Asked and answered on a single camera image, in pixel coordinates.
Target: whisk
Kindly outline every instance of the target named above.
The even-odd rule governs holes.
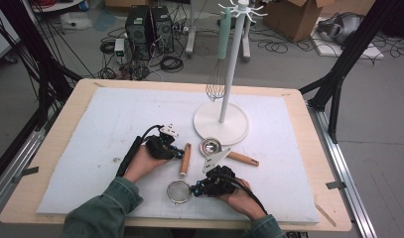
[[[225,79],[222,76],[223,60],[226,57],[226,47],[230,32],[230,9],[225,8],[220,20],[219,46],[217,49],[217,62],[213,74],[205,87],[207,97],[211,101],[222,98],[225,92]]]

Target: metal mesh strainer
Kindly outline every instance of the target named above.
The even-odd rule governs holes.
[[[175,204],[181,204],[192,196],[190,186],[182,179],[172,181],[167,188],[167,195]]]

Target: wooden table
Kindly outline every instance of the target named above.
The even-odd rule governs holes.
[[[0,220],[22,224],[63,224],[64,215],[38,214],[36,210],[49,184],[58,159],[67,147],[69,138],[83,115],[93,92],[98,87],[122,87],[135,89],[162,89],[186,92],[204,92],[204,84],[119,81],[102,79],[81,80],[48,133],[30,168],[39,167],[37,174],[22,178],[5,208]],[[278,96],[285,100],[301,157],[313,192],[320,223],[314,225],[280,224],[283,230],[348,231],[351,222],[340,193],[328,189],[327,182],[334,181],[325,152],[315,130],[301,93],[296,89],[233,86],[231,93]],[[208,221],[190,219],[130,218],[127,226],[184,227],[244,229],[245,221]]]

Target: electronic equipment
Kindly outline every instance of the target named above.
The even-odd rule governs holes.
[[[133,5],[125,22],[131,55],[134,60],[149,60],[150,46],[154,42],[150,8],[147,5]]]
[[[152,7],[151,10],[158,51],[159,53],[171,53],[174,51],[173,23],[168,8],[166,6],[157,6]]]
[[[116,39],[115,47],[114,47],[115,57],[117,58],[117,62],[121,65],[127,64],[127,53],[125,51],[125,40],[124,39]]]

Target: cardboard box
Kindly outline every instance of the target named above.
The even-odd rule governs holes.
[[[322,17],[331,17],[335,13],[352,12],[365,16],[375,0],[336,0],[332,5],[323,8]]]
[[[323,7],[336,0],[283,0],[269,2],[263,24],[291,42],[310,36]]]
[[[133,5],[152,6],[153,0],[105,0],[105,6],[113,8],[130,8]]]

